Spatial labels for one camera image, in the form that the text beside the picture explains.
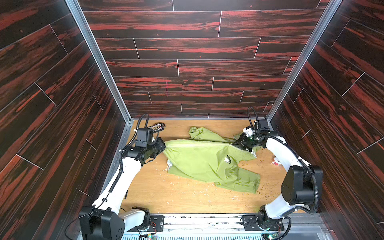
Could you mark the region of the green jacket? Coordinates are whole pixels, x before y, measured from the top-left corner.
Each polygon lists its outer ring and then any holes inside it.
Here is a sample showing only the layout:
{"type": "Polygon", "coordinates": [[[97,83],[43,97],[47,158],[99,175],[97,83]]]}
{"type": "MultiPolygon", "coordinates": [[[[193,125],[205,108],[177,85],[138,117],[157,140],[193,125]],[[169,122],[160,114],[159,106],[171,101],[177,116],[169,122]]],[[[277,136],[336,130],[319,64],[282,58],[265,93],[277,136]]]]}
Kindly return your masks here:
{"type": "Polygon", "coordinates": [[[239,167],[241,161],[256,158],[252,152],[235,147],[234,139],[223,138],[204,127],[191,127],[189,135],[187,140],[165,142],[163,153],[170,174],[231,191],[257,192],[261,176],[239,167]]]}

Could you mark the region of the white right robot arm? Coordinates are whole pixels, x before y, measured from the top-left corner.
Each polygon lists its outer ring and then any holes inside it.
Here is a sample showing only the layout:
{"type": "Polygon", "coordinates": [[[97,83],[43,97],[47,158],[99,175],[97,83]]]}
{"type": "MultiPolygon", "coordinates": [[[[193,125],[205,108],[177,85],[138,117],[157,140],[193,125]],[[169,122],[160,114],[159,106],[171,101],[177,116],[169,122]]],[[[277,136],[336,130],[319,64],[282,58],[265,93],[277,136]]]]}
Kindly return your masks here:
{"type": "Polygon", "coordinates": [[[264,218],[283,219],[298,210],[311,215],[318,211],[323,170],[300,157],[283,137],[275,132],[252,136],[243,133],[232,145],[249,153],[254,147],[266,148],[274,154],[286,171],[281,194],[260,209],[264,218]]]}

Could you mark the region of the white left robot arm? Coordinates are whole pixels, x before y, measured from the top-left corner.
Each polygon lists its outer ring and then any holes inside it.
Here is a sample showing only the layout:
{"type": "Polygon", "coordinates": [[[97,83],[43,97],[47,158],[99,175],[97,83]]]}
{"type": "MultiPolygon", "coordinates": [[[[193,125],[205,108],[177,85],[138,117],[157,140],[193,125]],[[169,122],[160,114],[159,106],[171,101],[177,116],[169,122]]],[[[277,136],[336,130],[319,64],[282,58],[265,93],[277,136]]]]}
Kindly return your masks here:
{"type": "Polygon", "coordinates": [[[144,148],[126,146],[119,150],[119,168],[113,178],[91,206],[84,206],[79,213],[84,240],[120,240],[127,231],[151,228],[149,209],[135,207],[121,214],[120,208],[135,176],[165,148],[158,138],[144,148]]]}

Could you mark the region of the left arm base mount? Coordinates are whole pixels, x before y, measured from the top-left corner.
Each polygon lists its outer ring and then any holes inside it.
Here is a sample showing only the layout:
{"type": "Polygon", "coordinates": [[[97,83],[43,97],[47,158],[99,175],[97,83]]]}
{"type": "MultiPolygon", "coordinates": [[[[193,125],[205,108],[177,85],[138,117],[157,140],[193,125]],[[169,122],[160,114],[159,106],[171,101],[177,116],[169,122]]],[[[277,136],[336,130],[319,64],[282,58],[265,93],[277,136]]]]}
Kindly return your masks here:
{"type": "Polygon", "coordinates": [[[149,209],[134,207],[124,214],[125,231],[162,232],[165,216],[151,215],[149,209]]]}

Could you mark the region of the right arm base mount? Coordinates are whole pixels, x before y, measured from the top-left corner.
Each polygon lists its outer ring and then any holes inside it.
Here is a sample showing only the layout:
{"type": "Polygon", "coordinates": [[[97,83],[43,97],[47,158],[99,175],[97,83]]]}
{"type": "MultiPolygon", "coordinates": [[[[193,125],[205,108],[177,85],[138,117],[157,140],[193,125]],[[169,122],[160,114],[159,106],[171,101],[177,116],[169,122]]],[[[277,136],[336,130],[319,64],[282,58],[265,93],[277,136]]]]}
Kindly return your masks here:
{"type": "Polygon", "coordinates": [[[263,215],[244,215],[241,217],[240,225],[245,231],[279,232],[285,229],[282,219],[270,219],[263,215]]]}

